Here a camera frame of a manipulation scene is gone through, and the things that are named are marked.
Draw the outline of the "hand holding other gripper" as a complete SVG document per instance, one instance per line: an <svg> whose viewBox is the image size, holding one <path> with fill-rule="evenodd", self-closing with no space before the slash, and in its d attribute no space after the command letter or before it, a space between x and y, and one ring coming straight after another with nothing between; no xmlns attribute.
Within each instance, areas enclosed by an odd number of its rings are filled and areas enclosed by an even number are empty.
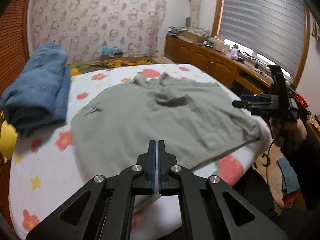
<svg viewBox="0 0 320 240"><path fill-rule="evenodd" d="M307 136L306 127L300 119L295 122L282 122L280 119L270 118L270 126L274 143L278 147L289 141L300 143Z"/></svg>

